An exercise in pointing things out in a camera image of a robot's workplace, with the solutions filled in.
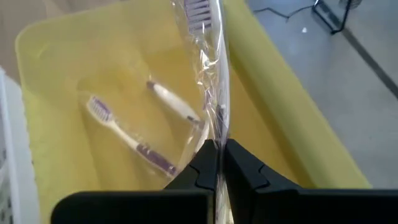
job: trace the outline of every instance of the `toothbrush bristles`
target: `toothbrush bristles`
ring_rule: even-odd
[[[185,0],[185,13],[190,32],[211,27],[209,0]]]
[[[112,114],[110,110],[95,96],[90,98],[87,107],[91,114],[95,116],[98,121],[108,122],[112,120]]]

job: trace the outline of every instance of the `white toothbrush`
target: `white toothbrush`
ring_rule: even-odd
[[[154,91],[164,103],[177,112],[183,119],[187,119],[194,124],[199,124],[200,118],[196,112],[175,93],[152,81],[147,82],[147,87]]]
[[[92,96],[88,100],[86,106],[87,110],[95,120],[97,120],[103,126],[112,129],[115,134],[117,134],[131,149],[136,151],[146,161],[165,172],[168,176],[175,177],[177,175],[177,168],[167,159],[165,159],[159,153],[151,150],[149,146],[137,142],[125,131],[123,131],[117,124],[111,110],[100,99]]]
[[[219,127],[219,137],[226,139],[229,128],[229,68],[226,56],[223,24],[221,22],[221,6],[219,0],[184,0],[184,10],[187,17],[188,30],[194,37],[210,33],[217,58],[216,69],[219,74],[218,111],[222,115]]]
[[[209,132],[210,132],[210,124],[208,121],[203,123],[203,127],[200,127],[202,122],[200,121],[199,116],[195,113],[195,111],[188,105],[188,103],[184,102],[180,97],[178,97],[175,93],[169,91],[158,83],[148,81],[147,87],[153,90],[156,95],[162,99],[164,103],[166,103],[169,107],[171,107],[174,111],[176,111],[183,119],[187,119],[191,121],[196,127],[201,128],[201,135],[198,140],[198,144],[195,147],[195,153],[199,151],[202,145],[205,143]]]

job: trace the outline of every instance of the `plastic wrap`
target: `plastic wrap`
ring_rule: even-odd
[[[227,191],[223,175],[223,150],[229,129],[229,71],[221,0],[172,0],[176,21],[204,92],[211,130],[218,147],[219,172],[216,222],[227,221]]]

